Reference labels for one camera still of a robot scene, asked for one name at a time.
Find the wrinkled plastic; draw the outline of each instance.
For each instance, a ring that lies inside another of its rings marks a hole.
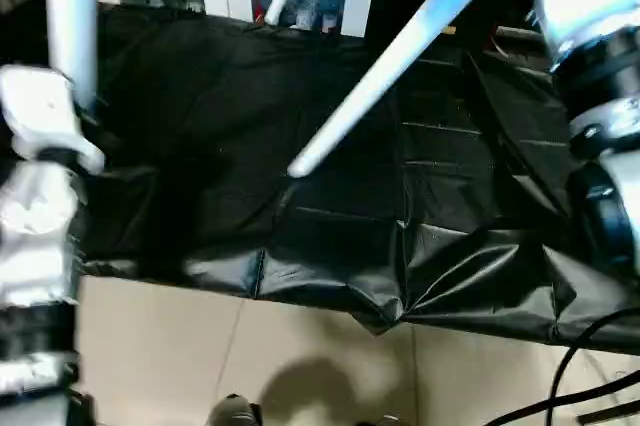
[[[564,183],[576,166],[551,87],[436,45],[322,166],[286,167],[375,59],[353,38],[164,11],[103,14],[87,272],[568,344],[637,306],[590,264]],[[640,325],[593,347],[640,353]]]

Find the black cable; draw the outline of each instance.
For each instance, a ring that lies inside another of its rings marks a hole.
[[[640,383],[640,371],[635,371],[628,374],[624,378],[620,378],[616,381],[597,386],[595,388],[580,391],[579,393],[571,393],[564,396],[557,396],[553,400],[545,399],[538,403],[525,406],[524,408],[512,411],[500,416],[485,426],[503,426],[505,424],[517,421],[519,419],[533,416],[534,414],[542,413],[549,407],[557,408],[559,406],[569,406],[571,404],[584,403],[585,401],[591,401],[592,399],[598,399],[602,396],[608,396],[609,394],[617,393],[623,389],[631,387]]]
[[[640,400],[635,400],[629,403],[619,404],[613,408],[578,416],[578,423],[581,425],[604,423],[614,419],[628,418],[629,416],[638,414],[638,411],[640,411]]]
[[[593,336],[597,331],[602,329],[607,324],[613,321],[617,321],[620,318],[630,316],[640,316],[640,308],[623,309],[622,311],[618,311],[617,313],[613,313],[605,316],[604,318],[600,318],[587,329],[585,329],[585,331],[580,336],[578,336],[578,338],[573,342],[569,350],[562,358],[560,366],[558,366],[558,369],[556,370],[556,374],[551,385],[551,392],[549,393],[549,401],[553,401],[556,398],[558,394],[558,388],[560,387],[560,380],[562,379],[562,375],[566,371],[567,366],[569,366],[569,362],[571,361],[571,359],[573,359],[575,354],[578,352],[578,349],[585,347],[586,343],[589,341],[589,339],[591,339],[591,336]],[[545,419],[546,426],[551,426],[553,423],[554,407],[555,406],[550,405],[547,409],[547,415]]]
[[[606,326],[607,324],[620,319],[622,317],[628,316],[640,316],[640,308],[632,308],[626,309],[622,311],[618,311],[617,313],[613,313],[609,316],[605,316],[596,322],[594,322],[591,326],[589,326],[578,338],[573,342],[572,346],[566,352],[556,373],[554,375],[553,384],[551,388],[551,393],[549,398],[540,401],[538,403],[534,403],[532,405],[526,406],[524,408],[518,409],[517,411],[512,411],[511,413],[505,414],[499,418],[494,419],[493,421],[487,423],[485,426],[502,426],[507,423],[511,423],[513,421],[541,413],[544,410],[547,410],[546,424],[547,426],[551,425],[551,420],[553,419],[553,409],[558,406],[567,406],[570,404],[582,403],[584,401],[590,401],[592,399],[597,399],[602,396],[607,396],[609,394],[615,393],[622,389],[626,389],[630,386],[640,383],[640,371],[633,372],[628,374],[624,378],[618,379],[616,381],[612,381],[608,384],[598,386],[592,389],[588,389],[586,391],[581,391],[579,393],[567,394],[564,396],[557,396],[558,387],[560,385],[560,380],[562,379],[562,375],[564,374],[569,362],[575,356],[578,349],[584,347],[586,342],[593,336],[598,330]]]

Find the metal rod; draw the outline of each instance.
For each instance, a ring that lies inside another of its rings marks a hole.
[[[311,173],[471,0],[426,0],[360,83],[289,166]]]
[[[49,62],[74,85],[74,99],[91,110],[96,90],[96,0],[47,0]]]

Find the tile floor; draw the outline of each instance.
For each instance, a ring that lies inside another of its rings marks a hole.
[[[267,426],[351,426],[385,413],[481,426],[543,399],[564,352],[423,326],[373,337],[346,314],[115,279],[87,278],[82,292],[80,389],[108,426],[204,426],[230,393],[260,403]],[[582,352],[561,389],[639,368],[640,358]],[[563,408],[555,424],[637,398],[640,389]]]

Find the black cloth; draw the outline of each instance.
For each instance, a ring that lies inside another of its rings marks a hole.
[[[574,238],[576,165],[544,81],[436,47],[294,181],[375,59],[362,41],[124,7],[99,24],[91,139],[109,164],[88,182],[87,273],[549,344],[639,304],[633,275]],[[639,339],[628,320],[593,346]]]

